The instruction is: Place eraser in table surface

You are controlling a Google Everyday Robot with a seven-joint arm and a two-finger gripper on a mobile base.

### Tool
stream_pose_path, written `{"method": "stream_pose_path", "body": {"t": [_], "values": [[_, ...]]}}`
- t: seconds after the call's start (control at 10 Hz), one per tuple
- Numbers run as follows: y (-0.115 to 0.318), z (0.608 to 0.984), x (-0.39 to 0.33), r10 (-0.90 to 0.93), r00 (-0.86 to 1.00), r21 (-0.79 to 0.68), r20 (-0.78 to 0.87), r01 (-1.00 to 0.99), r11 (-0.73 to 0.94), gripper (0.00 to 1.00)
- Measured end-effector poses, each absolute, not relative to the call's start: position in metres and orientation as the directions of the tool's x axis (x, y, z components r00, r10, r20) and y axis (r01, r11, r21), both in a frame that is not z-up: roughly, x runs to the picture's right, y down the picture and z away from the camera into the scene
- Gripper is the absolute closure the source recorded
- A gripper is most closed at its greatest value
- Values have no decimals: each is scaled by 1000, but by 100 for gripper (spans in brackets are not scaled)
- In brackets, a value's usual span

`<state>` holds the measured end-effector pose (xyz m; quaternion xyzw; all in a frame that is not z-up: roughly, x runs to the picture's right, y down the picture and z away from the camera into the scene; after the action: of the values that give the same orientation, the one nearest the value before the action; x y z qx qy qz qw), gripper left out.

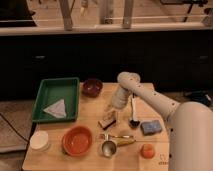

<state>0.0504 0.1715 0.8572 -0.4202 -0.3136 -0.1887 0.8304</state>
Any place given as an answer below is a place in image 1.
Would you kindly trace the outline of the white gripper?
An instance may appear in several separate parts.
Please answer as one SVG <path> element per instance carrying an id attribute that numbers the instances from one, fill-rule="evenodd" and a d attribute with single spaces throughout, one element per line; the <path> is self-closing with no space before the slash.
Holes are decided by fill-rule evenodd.
<path id="1" fill-rule="evenodd" d="M 128 90 L 119 86 L 111 99 L 111 104 L 116 109 L 123 109 L 127 103 L 130 93 Z"/>

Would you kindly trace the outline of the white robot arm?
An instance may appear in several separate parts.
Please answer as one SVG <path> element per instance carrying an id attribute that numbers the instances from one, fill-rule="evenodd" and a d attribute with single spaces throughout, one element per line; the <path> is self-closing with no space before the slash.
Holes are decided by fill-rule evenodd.
<path id="1" fill-rule="evenodd" d="M 134 93 L 169 127 L 168 171 L 213 171 L 213 111 L 199 102 L 179 103 L 140 82 L 137 73 L 121 72 L 112 105 L 123 109 Z"/>

